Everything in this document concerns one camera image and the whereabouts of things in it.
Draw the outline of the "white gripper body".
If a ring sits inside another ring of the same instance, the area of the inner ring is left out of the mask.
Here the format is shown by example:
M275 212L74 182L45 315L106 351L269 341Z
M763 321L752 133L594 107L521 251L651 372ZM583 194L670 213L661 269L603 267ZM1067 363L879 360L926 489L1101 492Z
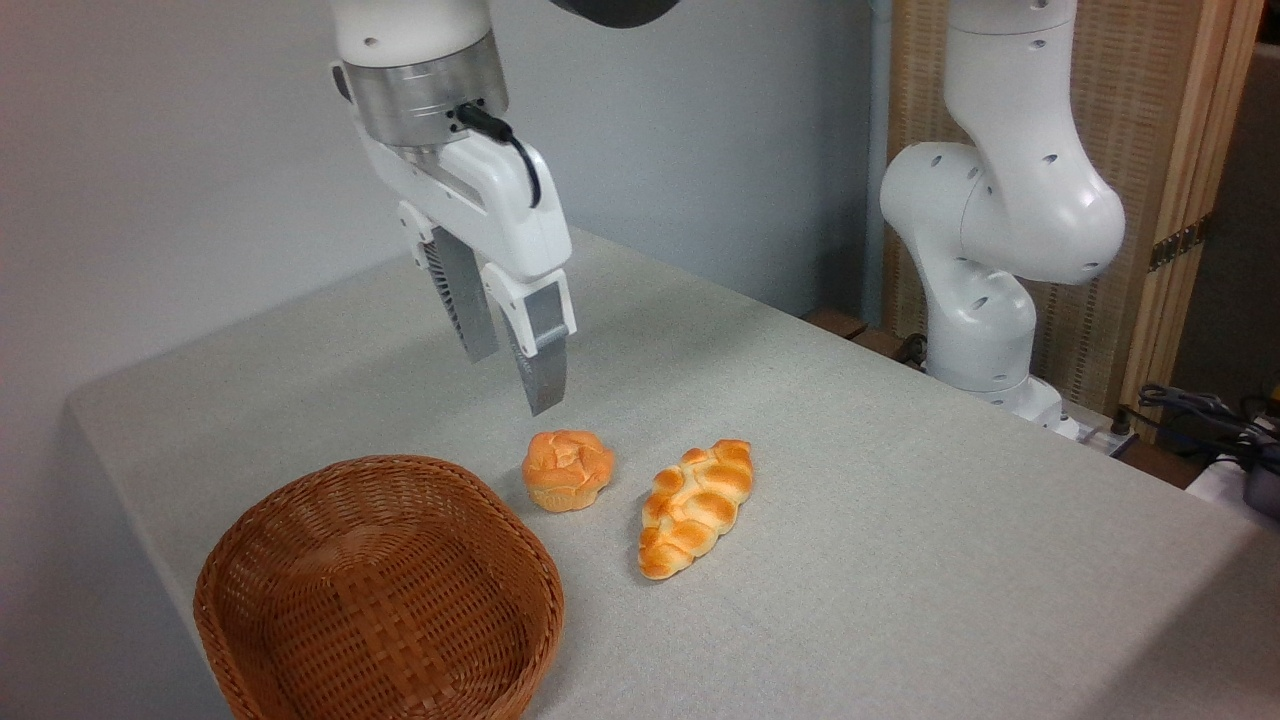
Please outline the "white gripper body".
M536 150L521 154L471 133L411 160L362 126L356 132L378 177L399 201L470 246L479 268L495 263L522 282L564 269L572 243Z

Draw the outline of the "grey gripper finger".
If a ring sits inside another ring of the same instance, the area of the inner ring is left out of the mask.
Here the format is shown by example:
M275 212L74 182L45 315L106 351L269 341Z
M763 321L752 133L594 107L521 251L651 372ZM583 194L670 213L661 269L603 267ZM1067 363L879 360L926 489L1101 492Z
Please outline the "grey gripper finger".
M467 359L480 363L490 357L499 345L471 247L407 201L399 202L399 223L415 264L430 275Z
M577 331L564 270L522 282L485 263L486 293L497 301L516 366L534 416L563 401L568 377L568 337Z

